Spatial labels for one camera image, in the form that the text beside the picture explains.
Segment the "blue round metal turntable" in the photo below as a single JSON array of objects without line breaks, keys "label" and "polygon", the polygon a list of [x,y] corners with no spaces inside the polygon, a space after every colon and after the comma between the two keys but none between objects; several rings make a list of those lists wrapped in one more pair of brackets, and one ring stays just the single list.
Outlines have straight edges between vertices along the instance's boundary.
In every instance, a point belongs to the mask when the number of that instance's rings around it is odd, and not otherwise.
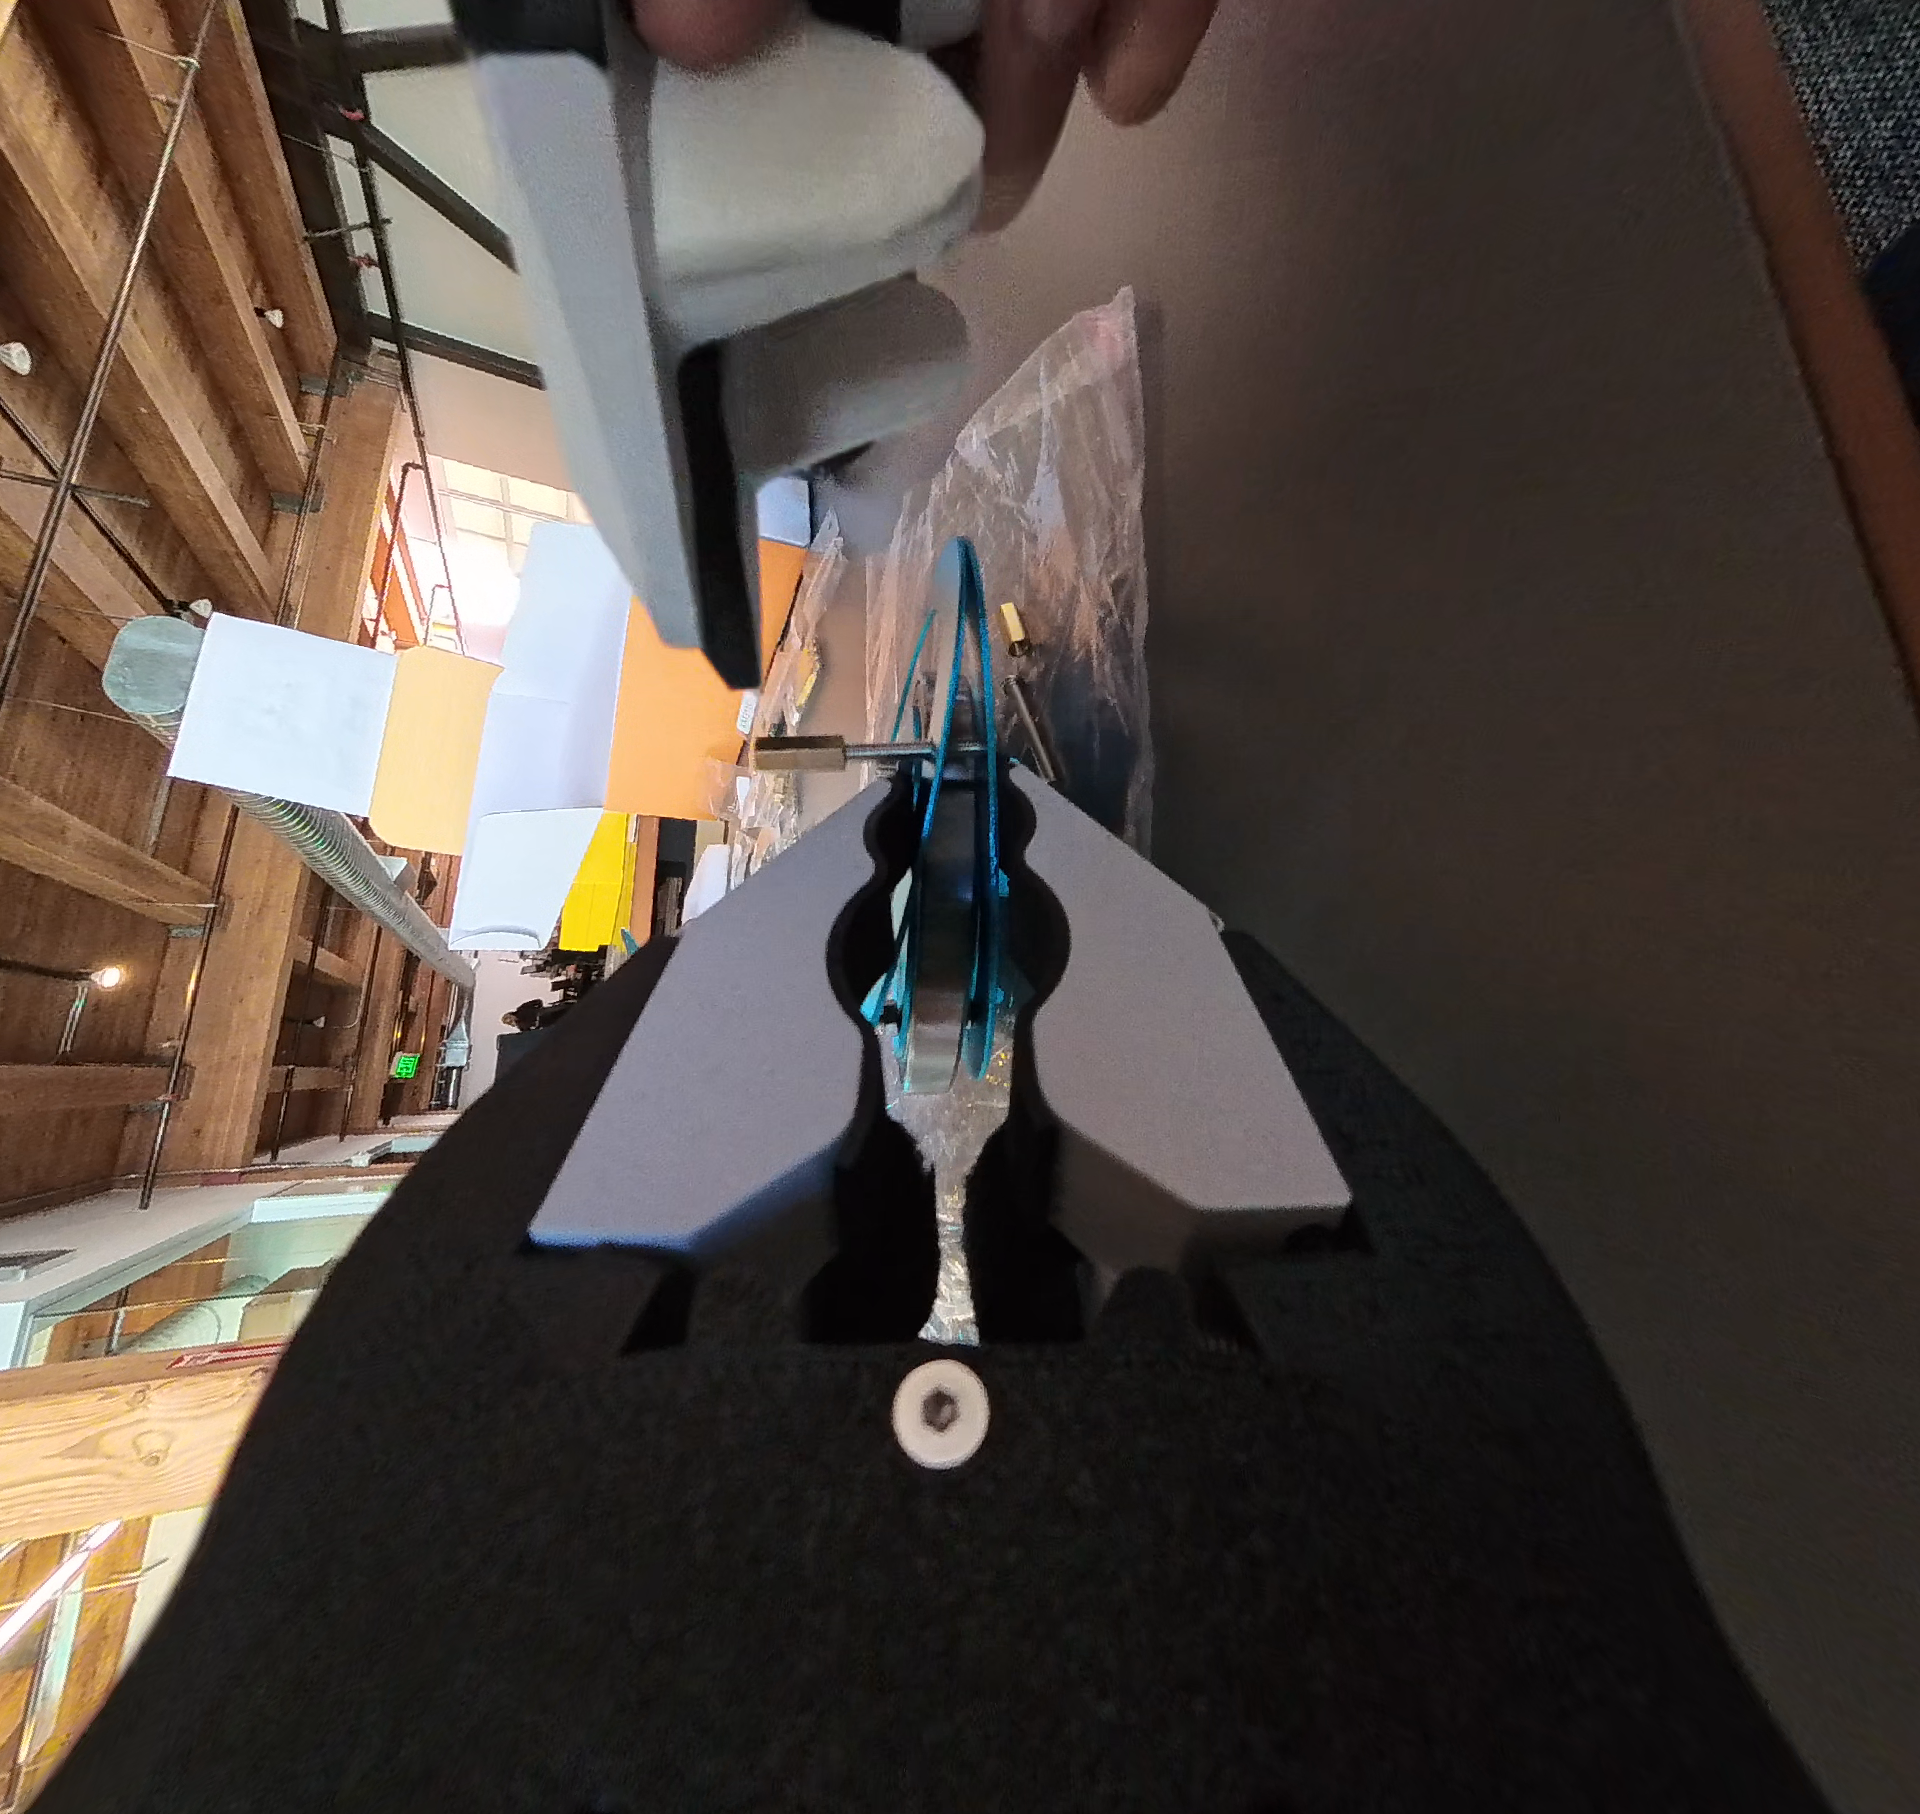
[{"label": "blue round metal turntable", "polygon": [[907,1098],[986,1076],[1027,995],[1013,958],[1009,696],[979,545],[956,538],[916,641],[891,747],[914,805],[892,949],[866,1011]]}]

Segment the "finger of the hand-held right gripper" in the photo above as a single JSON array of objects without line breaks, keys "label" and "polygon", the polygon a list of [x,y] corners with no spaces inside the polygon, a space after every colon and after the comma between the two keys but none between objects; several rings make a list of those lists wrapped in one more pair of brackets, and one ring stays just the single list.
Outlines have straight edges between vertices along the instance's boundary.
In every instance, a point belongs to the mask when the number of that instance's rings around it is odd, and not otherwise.
[{"label": "finger of the hand-held right gripper", "polygon": [[661,639],[762,679],[759,565],[724,350],[672,326],[659,266],[653,63],[486,51],[477,91],[573,482]]}]

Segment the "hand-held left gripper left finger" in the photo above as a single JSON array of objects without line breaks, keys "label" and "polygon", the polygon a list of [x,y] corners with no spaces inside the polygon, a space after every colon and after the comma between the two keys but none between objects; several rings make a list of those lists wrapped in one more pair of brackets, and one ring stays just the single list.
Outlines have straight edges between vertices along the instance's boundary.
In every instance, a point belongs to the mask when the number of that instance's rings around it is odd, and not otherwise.
[{"label": "hand-held left gripper left finger", "polygon": [[678,941],[534,1217],[543,1251],[752,1269],[814,1342],[920,1334],[920,1151],[862,1008],[917,846],[905,781],[804,831]]}]

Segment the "white box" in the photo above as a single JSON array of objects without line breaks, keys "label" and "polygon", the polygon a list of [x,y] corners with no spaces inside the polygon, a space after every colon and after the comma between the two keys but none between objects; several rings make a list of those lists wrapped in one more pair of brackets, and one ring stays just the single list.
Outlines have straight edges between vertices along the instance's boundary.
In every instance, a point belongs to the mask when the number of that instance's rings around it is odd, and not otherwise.
[{"label": "white box", "polygon": [[602,820],[597,808],[479,818],[463,860],[449,949],[543,951]]}]

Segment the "orange cardboard box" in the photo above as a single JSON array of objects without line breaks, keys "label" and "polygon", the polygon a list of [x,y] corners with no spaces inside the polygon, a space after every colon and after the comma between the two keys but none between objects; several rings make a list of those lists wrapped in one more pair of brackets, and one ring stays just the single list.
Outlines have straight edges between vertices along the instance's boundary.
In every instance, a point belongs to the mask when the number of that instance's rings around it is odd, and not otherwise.
[{"label": "orange cardboard box", "polygon": [[703,650],[662,641],[597,532],[535,525],[500,667],[470,825],[500,814],[712,814],[708,762],[740,747],[747,695]]}]

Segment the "white and tan carton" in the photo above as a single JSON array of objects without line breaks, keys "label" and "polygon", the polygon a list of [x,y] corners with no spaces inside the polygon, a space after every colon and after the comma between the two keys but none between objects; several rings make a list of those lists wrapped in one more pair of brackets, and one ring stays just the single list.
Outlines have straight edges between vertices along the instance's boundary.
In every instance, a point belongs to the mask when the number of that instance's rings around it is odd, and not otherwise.
[{"label": "white and tan carton", "polygon": [[452,650],[366,650],[215,615],[167,772],[362,820],[400,850],[458,856],[498,677]]}]

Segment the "yellow box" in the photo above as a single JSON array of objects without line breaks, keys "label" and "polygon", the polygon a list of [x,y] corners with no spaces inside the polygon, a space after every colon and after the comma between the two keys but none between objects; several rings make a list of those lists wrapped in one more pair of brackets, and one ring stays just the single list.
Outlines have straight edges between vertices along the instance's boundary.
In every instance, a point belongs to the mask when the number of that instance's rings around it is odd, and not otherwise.
[{"label": "yellow box", "polygon": [[602,814],[562,904],[559,953],[580,972],[609,969],[633,910],[636,818]]}]

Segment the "clear plastic bag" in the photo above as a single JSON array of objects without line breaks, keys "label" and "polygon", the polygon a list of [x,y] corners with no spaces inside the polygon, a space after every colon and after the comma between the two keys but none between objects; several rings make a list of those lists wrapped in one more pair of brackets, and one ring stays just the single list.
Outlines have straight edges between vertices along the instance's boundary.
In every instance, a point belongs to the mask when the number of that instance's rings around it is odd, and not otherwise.
[{"label": "clear plastic bag", "polygon": [[[883,557],[868,562],[868,741],[888,744],[912,654],[939,595],[937,562],[956,538],[979,545],[1006,679],[1023,676],[1058,757],[1058,790],[1146,850],[1148,559],[1146,407],[1134,297],[1077,313],[960,428],[922,505],[907,505]],[[999,607],[1016,603],[1034,639],[1006,650]],[[1017,715],[1009,750],[1039,776]],[[888,1107],[912,1135],[937,1209],[937,1294],[922,1337],[976,1346],[963,1206],[984,1145],[1008,1116],[1013,1023],[986,1076],[923,1099],[900,1091],[883,1042]]]}]

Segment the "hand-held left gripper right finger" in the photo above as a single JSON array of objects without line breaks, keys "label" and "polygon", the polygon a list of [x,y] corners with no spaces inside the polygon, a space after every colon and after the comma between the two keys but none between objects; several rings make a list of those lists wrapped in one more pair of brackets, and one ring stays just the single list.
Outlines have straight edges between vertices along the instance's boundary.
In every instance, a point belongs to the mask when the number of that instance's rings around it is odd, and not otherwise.
[{"label": "hand-held left gripper right finger", "polygon": [[1004,798],[1029,992],[982,1151],[982,1335],[1084,1337],[1144,1271],[1246,1337],[1233,1271],[1342,1234],[1350,1185],[1210,910],[1037,776]]}]

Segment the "pile of clear hardware bags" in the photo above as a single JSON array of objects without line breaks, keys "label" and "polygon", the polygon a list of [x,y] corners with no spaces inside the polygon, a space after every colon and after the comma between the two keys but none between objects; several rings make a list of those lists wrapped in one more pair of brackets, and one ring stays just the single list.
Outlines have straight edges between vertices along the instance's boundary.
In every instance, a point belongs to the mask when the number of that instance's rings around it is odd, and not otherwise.
[{"label": "pile of clear hardware bags", "polygon": [[848,565],[842,518],[827,507],[807,550],[766,543],[762,615],[771,638],[759,688],[740,701],[732,755],[704,769],[708,815],[719,824],[726,884],[740,887],[801,834],[803,738],[823,677],[821,628]]}]

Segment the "grey desk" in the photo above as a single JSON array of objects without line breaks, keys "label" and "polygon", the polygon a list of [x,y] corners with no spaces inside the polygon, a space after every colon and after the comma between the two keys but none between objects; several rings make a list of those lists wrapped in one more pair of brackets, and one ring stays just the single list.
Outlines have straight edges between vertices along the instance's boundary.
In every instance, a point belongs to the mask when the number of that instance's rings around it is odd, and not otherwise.
[{"label": "grey desk", "polygon": [[1499,1180],[1828,1795],[1916,1809],[1916,713],[1670,0],[1222,0],[939,282],[1137,297],[1152,845]]}]

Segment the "person's blue jeans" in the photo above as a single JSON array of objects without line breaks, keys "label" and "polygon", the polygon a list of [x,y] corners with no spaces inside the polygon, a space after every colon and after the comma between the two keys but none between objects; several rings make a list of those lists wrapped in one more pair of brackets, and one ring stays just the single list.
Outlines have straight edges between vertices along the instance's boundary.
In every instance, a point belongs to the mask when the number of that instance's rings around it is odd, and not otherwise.
[{"label": "person's blue jeans", "polygon": [[1908,410],[1919,418],[1919,222],[1872,259],[1863,278],[1868,305],[1882,333],[1887,354],[1904,387]]}]

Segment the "brass standoff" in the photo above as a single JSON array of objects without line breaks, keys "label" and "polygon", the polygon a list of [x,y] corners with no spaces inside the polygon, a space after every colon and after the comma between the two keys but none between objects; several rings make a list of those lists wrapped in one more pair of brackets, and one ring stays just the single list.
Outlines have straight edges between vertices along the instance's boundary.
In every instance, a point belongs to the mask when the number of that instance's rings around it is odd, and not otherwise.
[{"label": "brass standoff", "polygon": [[751,747],[755,773],[840,773],[852,767],[897,767],[932,755],[927,742],[869,744],[850,742],[838,734],[759,738]]}]

